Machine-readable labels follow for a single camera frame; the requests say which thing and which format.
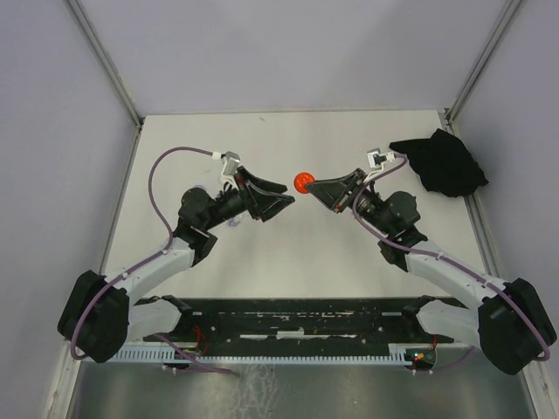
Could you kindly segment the red earbud charging case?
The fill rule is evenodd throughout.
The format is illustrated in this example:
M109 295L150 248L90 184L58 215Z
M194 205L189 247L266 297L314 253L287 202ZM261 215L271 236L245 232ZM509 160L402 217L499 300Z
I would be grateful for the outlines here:
M315 182L315 178L308 172L300 172L293 179L294 188L301 194L309 193L308 186Z

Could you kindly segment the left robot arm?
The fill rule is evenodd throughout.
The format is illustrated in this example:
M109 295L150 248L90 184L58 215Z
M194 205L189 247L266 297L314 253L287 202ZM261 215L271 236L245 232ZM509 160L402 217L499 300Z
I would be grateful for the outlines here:
M57 325L59 334L97 363L109 361L125 343L155 333L185 340L193 330L185 304L169 296L146 304L140 299L207 258L217 243L211 229L244 212L269 221L294 201L286 186L262 180L244 167L216 197L200 187L188 189L177 226L160 250L110 274L86 271L77 278Z

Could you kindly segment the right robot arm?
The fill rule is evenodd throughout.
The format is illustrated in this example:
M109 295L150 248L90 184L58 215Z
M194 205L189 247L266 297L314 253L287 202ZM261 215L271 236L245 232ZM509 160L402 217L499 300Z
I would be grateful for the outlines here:
M423 278L455 298L449 305L422 297L402 317L404 337L421 341L441 335L480 350L501 372L518 374L533 361L547 361L557 340L536 289L525 279L507 282L467 266L422 234L417 199L397 191L383 199L357 169L344 177L316 180L299 174L296 188L334 213L352 210L356 221L376 236L389 264Z

